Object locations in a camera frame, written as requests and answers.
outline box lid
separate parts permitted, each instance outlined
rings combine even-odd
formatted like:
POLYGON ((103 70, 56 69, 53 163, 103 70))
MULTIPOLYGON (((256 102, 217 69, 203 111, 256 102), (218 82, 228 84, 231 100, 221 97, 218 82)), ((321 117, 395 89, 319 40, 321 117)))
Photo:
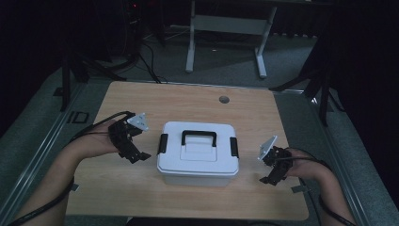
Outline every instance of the box lid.
POLYGON ((238 150, 229 124, 169 121, 164 126, 158 151, 163 173, 235 175, 238 150))

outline wire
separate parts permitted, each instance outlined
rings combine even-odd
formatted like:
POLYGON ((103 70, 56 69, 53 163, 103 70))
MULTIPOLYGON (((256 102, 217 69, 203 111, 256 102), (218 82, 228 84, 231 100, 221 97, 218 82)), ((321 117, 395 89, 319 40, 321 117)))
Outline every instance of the wire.
POLYGON ((308 151, 306 151, 306 150, 303 150, 303 149, 300 149, 300 148, 293 148, 293 147, 288 147, 288 148, 286 148, 286 149, 296 149, 296 150, 299 150, 299 151, 301 151, 301 152, 303 152, 303 153, 307 153, 308 155, 310 155, 312 158, 316 158, 313 154, 311 154, 310 152, 308 152, 308 151))
POLYGON ((163 76, 157 76, 157 77, 163 79, 166 84, 169 83, 168 80, 165 77, 163 77, 163 76))
MULTIPOLYGON (((308 187, 302 178, 299 178, 299 181, 303 186, 308 187)), ((311 205, 313 205, 314 212, 316 213, 316 216, 317 216, 317 221, 319 222, 319 225, 322 225, 322 220, 320 219, 319 212, 317 211, 317 208, 316 208, 316 203, 314 202, 313 196, 311 195, 311 190, 309 189, 309 191, 307 193, 308 193, 309 198, 311 199, 311 205)))
POLYGON ((88 133, 88 131, 92 130, 94 127, 96 127, 96 126, 99 125, 99 124, 103 124, 103 123, 106 122, 106 121, 110 121, 110 120, 116 118, 117 116, 129 115, 129 114, 131 114, 131 112, 129 112, 129 111, 121 111, 121 112, 119 112, 119 113, 117 113, 117 114, 114 114, 114 115, 112 115, 112 116, 110 116, 110 117, 108 117, 108 118, 106 118, 106 119, 104 119, 104 120, 102 120, 102 121, 99 121, 99 122, 97 122, 97 123, 95 123, 95 124, 91 124, 90 126, 84 128, 83 130, 81 130, 80 132, 78 132, 75 136, 73 136, 73 137, 71 138, 71 140, 70 140, 70 143, 71 143, 72 141, 74 141, 74 140, 80 138, 81 136, 84 136, 85 134, 88 133))
POLYGON ((347 220, 346 218, 338 215, 337 213, 333 212, 330 210, 325 203, 322 200, 322 197, 319 195, 319 203, 322 209, 329 214, 331 217, 335 218, 336 220, 340 221, 341 224, 346 225, 346 226, 356 226, 356 224, 352 223, 351 221, 347 220))
POLYGON ((131 66, 127 67, 125 70, 116 72, 116 74, 126 73, 127 71, 132 70, 134 67, 136 67, 136 65, 132 64, 131 66))
POLYGON ((20 218, 17 218, 16 220, 12 221, 8 226, 18 226, 18 225, 23 225, 27 221, 31 220, 32 218, 35 218, 39 216, 40 214, 46 212, 47 210, 53 208, 55 205, 60 203, 67 197, 67 195, 70 193, 72 187, 73 187, 74 180, 73 178, 71 179, 70 183, 67 185, 67 187, 61 192, 59 196, 57 196, 55 199, 52 201, 48 202, 47 204, 43 205, 39 209, 36 209, 25 216, 22 216, 20 218))
POLYGON ((150 74, 150 76, 152 77, 152 79, 153 79, 156 83, 159 83, 159 84, 162 83, 162 82, 159 80, 159 78, 164 79, 165 82, 167 83, 168 80, 167 80, 165 77, 157 76, 157 75, 155 74, 155 72, 153 71, 153 56, 154 56, 154 53, 153 53, 152 48, 150 47, 150 45, 146 44, 145 42, 143 42, 142 44, 143 44, 144 46, 146 46, 146 47, 151 51, 151 54, 152 54, 151 66, 146 62, 146 60, 144 59, 144 57, 143 57, 142 55, 139 55, 140 58, 141 58, 141 60, 143 60, 144 64, 145 64, 146 67, 147 67, 147 72, 150 74))
POLYGON ((283 161, 283 160, 309 160, 312 162, 316 162, 318 164, 321 164, 323 166, 325 166, 326 168, 328 168, 329 170, 332 171, 331 167, 323 160, 319 160, 317 158, 314 157, 278 157, 278 158, 274 158, 274 157, 270 157, 268 159, 271 160, 275 160, 275 161, 283 161))
MULTIPOLYGON (((178 32, 178 33, 174 32, 174 33, 172 33, 171 36, 165 37, 165 40, 171 40, 171 39, 173 39, 175 37, 178 37, 178 36, 181 36, 181 35, 184 35, 184 34, 188 34, 189 31, 190 31, 190 29, 187 28, 186 30, 178 32)), ((144 41, 148 41, 148 42, 157 42, 158 41, 158 40, 151 40, 150 37, 153 37, 153 34, 150 34, 150 35, 146 36, 145 38, 143 38, 143 40, 144 41)))
POLYGON ((130 129, 125 129, 123 131, 120 131, 118 133, 109 133, 109 132, 89 132, 89 133, 84 133, 82 136, 86 136, 86 135, 121 135, 121 134, 126 134, 126 132, 135 130, 134 128, 130 128, 130 129))

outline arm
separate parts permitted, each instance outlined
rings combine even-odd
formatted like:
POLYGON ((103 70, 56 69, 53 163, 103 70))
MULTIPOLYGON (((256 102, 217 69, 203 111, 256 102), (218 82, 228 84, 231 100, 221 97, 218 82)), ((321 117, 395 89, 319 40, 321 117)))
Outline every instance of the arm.
MULTIPOLYGON (((293 157, 308 157, 306 154, 290 149, 293 157)), ((325 205, 334 213, 355 223, 339 181, 334 173, 325 166, 309 160, 295 160, 294 165, 287 172, 287 176, 296 176, 303 179, 315 180, 320 186, 320 196, 325 205)), ((323 225, 342 225, 341 222, 322 211, 323 225)))
MULTIPOLYGON (((108 126, 114 121, 108 121, 90 132, 107 133, 108 126)), ((68 144, 56 157, 55 161, 41 180, 40 184, 23 205, 16 218, 20 218, 52 201, 67 187, 79 163, 85 158, 91 158, 106 153, 117 153, 108 134, 90 134, 82 136, 68 144)), ((24 225, 63 225, 68 204, 68 196, 53 208, 33 218, 24 225)))

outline white stand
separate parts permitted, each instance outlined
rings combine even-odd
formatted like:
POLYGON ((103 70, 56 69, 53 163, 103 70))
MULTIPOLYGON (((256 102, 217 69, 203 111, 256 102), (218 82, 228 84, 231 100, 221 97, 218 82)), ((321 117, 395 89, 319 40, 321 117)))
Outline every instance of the white stand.
POLYGON ((191 1, 191 21, 190 21, 190 44, 188 46, 187 62, 185 71, 193 72, 195 54, 195 30, 208 30, 219 32, 231 32, 249 35, 262 35, 261 45, 255 49, 256 62, 258 64, 259 76, 266 78, 266 69, 263 61, 263 50, 269 36, 270 28, 276 14, 276 7, 272 7, 267 20, 242 19, 231 17, 217 17, 208 15, 196 15, 195 0, 191 1))

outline white plastic box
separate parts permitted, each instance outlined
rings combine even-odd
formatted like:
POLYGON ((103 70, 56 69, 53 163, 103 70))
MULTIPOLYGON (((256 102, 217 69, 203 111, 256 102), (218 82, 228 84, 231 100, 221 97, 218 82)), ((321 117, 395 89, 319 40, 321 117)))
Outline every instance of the white plastic box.
POLYGON ((183 186, 226 186, 238 170, 235 131, 229 124, 169 121, 158 149, 165 182, 183 186))

